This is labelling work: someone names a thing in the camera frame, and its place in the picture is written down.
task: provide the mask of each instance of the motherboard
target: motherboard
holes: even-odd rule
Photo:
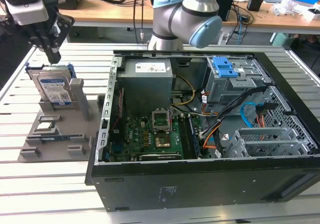
[[[188,158],[190,152],[199,155],[196,139],[202,129],[198,116],[170,116],[167,110],[157,110],[152,116],[127,117],[124,140],[112,143],[110,156],[116,162],[130,162],[180,160]]]

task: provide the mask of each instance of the desk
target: desk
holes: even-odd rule
[[[152,27],[153,9],[150,1],[144,7],[143,23],[145,27]],[[246,8],[247,3],[237,3]],[[305,21],[301,15],[275,16],[270,12],[272,4],[262,3],[260,11],[254,15],[254,23],[248,28],[251,32],[284,32],[301,34],[320,34],[320,20]],[[133,7],[120,7],[100,0],[82,0],[77,10],[61,10],[62,14],[75,18],[75,26],[95,27],[133,27]],[[228,31],[237,24],[236,14],[231,11],[229,19],[223,22],[223,28]],[[136,22],[141,22],[141,7],[136,9]]]
[[[74,65],[77,77],[84,79],[83,91],[87,98],[96,99],[96,95],[106,92],[113,50],[145,47],[69,43],[62,45],[60,52],[63,61]],[[299,64],[309,71],[299,58],[282,47],[214,45],[205,50],[226,48],[244,52],[259,49],[271,59],[282,57],[283,62]],[[96,189],[84,184],[87,162],[17,162],[40,108],[38,91],[23,69],[28,61],[48,63],[44,53],[32,48],[0,92],[0,223],[216,224],[235,223],[239,219],[256,224],[319,223],[320,183],[286,203],[106,213]]]

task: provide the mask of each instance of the metal case frame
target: metal case frame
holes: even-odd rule
[[[91,173],[108,212],[188,208],[264,202],[284,202],[320,180],[320,156],[247,157],[241,159],[201,159],[158,162],[100,163],[99,152],[107,144],[111,103],[117,63],[122,55],[134,57],[206,57],[203,51],[116,51],[110,71],[101,130]],[[232,55],[243,55],[233,52]],[[285,78],[262,52],[250,54],[263,64],[292,107],[291,114],[303,124],[316,145],[320,143],[319,121],[295,93]]]

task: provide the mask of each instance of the wooden desk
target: wooden desk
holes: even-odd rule
[[[144,7],[143,23],[145,27],[152,27],[153,9],[150,1]],[[237,3],[246,8],[247,3]],[[259,12],[252,11],[254,23],[248,28],[252,32],[285,32],[302,34],[320,34],[320,20],[307,22],[301,15],[275,16],[270,10],[272,4],[263,3]],[[96,27],[133,27],[133,7],[121,7],[100,0],[82,0],[77,10],[61,10],[62,14],[75,18],[75,26]],[[141,6],[136,8],[136,22],[141,21]],[[236,25],[236,14],[231,11],[229,19],[223,22],[226,31]]]

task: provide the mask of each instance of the aluminum extrusion table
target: aluminum extrusion table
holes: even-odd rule
[[[227,47],[228,51],[264,51],[320,119],[320,81],[292,51],[272,46]],[[77,77],[84,79],[88,99],[105,93],[115,49],[145,46],[69,43],[61,47],[62,62],[71,62]],[[27,61],[48,62],[44,53],[32,48],[0,92],[0,223],[320,223],[320,183],[286,203],[107,213],[94,186],[84,184],[87,162],[17,162],[40,108],[38,91],[23,69]]]

